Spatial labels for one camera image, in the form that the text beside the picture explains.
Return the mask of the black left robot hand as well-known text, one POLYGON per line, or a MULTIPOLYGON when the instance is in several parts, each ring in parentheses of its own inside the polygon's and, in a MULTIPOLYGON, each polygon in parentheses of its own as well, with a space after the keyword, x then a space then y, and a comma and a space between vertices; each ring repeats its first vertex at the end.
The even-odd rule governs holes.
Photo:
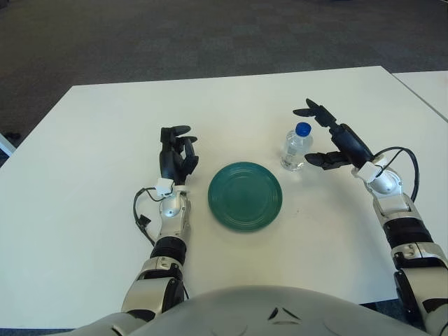
POLYGON ((160 134, 160 173, 164 179, 171 179, 176 186, 183 186, 199 162, 193 144, 196 136, 186 136, 190 126, 163 127, 160 134))

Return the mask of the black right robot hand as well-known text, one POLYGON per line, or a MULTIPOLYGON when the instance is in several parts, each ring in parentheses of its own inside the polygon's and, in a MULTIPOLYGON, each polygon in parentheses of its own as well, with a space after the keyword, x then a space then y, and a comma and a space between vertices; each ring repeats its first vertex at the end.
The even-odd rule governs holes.
POLYGON ((331 141, 338 151, 328 153, 308 153, 305 160, 323 170, 337 169, 346 165, 353 165, 360 169, 366 162, 371 162, 373 153, 361 140, 361 138, 346 124, 337 124, 336 118, 322 105, 318 105, 310 99, 306 99, 307 108, 293 110, 293 113, 301 117, 314 117, 322 127, 327 127, 331 134, 331 141))

